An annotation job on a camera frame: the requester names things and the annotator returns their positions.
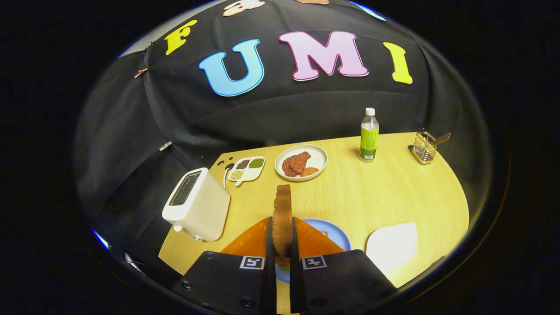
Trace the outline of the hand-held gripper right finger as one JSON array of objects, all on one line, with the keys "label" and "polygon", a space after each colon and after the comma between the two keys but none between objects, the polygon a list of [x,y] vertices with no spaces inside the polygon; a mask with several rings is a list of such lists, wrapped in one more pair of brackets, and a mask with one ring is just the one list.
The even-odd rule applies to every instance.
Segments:
[{"label": "hand-held gripper right finger", "polygon": [[396,287],[362,250],[300,255],[302,237],[296,219],[292,221],[292,313],[374,315],[397,293]]}]

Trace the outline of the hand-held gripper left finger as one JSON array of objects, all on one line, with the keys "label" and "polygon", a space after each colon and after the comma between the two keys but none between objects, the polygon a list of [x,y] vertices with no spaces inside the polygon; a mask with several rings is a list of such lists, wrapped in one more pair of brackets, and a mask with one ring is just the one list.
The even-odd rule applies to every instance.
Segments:
[{"label": "hand-held gripper left finger", "polygon": [[175,283],[173,293],[210,315],[276,315],[272,217],[263,222],[264,254],[204,251]]}]

